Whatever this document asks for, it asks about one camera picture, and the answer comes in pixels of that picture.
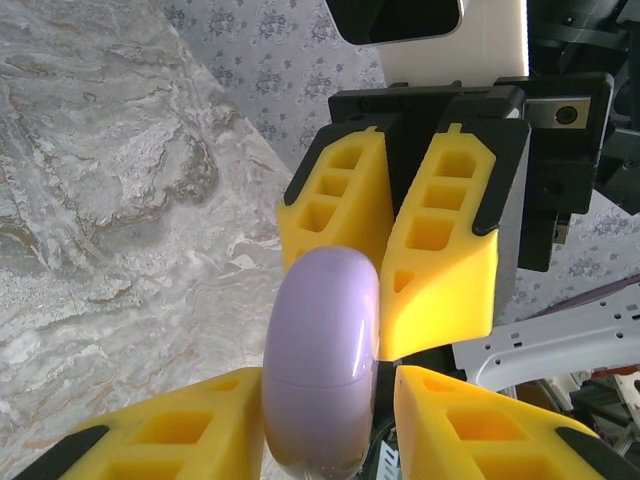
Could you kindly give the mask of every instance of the metal plate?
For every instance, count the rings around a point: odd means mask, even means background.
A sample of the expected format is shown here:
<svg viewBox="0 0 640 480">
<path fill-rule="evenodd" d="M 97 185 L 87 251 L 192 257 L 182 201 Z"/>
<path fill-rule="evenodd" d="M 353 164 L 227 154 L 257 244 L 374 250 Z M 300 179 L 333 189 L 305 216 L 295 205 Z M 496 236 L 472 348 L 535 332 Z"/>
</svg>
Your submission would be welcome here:
<svg viewBox="0 0 640 480">
<path fill-rule="evenodd" d="M 533 98 L 525 104 L 524 118 L 533 128 L 584 130 L 590 107 L 590 97 Z"/>
</svg>

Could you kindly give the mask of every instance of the screw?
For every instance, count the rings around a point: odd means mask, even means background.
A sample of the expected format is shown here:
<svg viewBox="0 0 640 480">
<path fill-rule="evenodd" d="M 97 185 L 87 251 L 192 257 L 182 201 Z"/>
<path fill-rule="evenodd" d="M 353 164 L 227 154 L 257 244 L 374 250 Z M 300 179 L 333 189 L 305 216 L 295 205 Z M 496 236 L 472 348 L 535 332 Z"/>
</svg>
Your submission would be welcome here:
<svg viewBox="0 0 640 480">
<path fill-rule="evenodd" d="M 640 159 L 638 158 L 630 158 L 629 160 L 625 161 L 622 164 L 622 167 L 625 170 L 631 170 L 632 168 L 636 168 L 638 165 L 640 165 Z"/>
<path fill-rule="evenodd" d="M 571 105 L 560 107 L 556 112 L 556 120 L 560 125 L 571 125 L 578 119 L 578 111 Z"/>
<path fill-rule="evenodd" d="M 360 110 L 362 110 L 363 112 L 370 112 L 371 107 L 371 100 L 369 100 L 368 98 L 363 98 L 360 100 Z"/>
</svg>

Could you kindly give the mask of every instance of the white panel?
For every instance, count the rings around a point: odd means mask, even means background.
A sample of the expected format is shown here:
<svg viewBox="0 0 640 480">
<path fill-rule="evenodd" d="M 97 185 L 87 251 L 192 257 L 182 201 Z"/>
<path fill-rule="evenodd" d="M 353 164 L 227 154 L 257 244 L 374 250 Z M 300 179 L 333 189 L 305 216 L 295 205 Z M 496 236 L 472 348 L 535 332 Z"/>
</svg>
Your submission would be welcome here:
<svg viewBox="0 0 640 480">
<path fill-rule="evenodd" d="M 453 345 L 467 381 L 498 391 L 581 370 L 640 362 L 640 285 Z"/>
<path fill-rule="evenodd" d="M 526 0 L 469 0 L 453 34 L 379 45 L 387 85 L 492 85 L 499 77 L 528 75 Z"/>
<path fill-rule="evenodd" d="M 399 461 L 400 453 L 383 441 L 380 445 L 376 480 L 400 480 L 402 477 L 398 467 Z"/>
</svg>

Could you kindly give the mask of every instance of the purple capsule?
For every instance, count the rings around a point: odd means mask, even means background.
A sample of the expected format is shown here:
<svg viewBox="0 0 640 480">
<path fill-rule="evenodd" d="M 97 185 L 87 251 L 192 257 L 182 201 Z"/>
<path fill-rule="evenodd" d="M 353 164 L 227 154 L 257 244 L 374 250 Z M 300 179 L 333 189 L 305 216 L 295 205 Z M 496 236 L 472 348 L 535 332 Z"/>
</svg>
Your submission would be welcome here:
<svg viewBox="0 0 640 480">
<path fill-rule="evenodd" d="M 375 268 L 356 250 L 325 247 L 285 276 L 267 333 L 265 434 L 295 478 L 349 479 L 367 453 L 377 373 Z"/>
</svg>

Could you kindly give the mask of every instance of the yellow foam block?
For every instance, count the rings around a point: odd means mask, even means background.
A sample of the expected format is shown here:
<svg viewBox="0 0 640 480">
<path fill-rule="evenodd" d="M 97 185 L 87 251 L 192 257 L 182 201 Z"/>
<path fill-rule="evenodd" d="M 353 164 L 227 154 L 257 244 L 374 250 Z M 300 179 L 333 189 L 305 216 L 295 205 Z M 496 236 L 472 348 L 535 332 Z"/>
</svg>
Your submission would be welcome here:
<svg viewBox="0 0 640 480">
<path fill-rule="evenodd" d="M 434 136 L 382 264 L 382 360 L 491 332 L 498 231 L 471 229 L 494 163 L 459 124 Z"/>
<path fill-rule="evenodd" d="M 260 378 L 241 369 L 91 419 L 75 431 L 110 430 L 62 479 L 259 479 Z"/>
<path fill-rule="evenodd" d="M 394 410 L 406 480 L 601 479 L 555 433 L 572 419 L 445 375 L 398 367 Z"/>
<path fill-rule="evenodd" d="M 296 201 L 278 207 L 285 271 L 334 245 L 364 253 L 379 272 L 392 225 L 384 133 L 351 133 L 324 148 Z"/>
</svg>

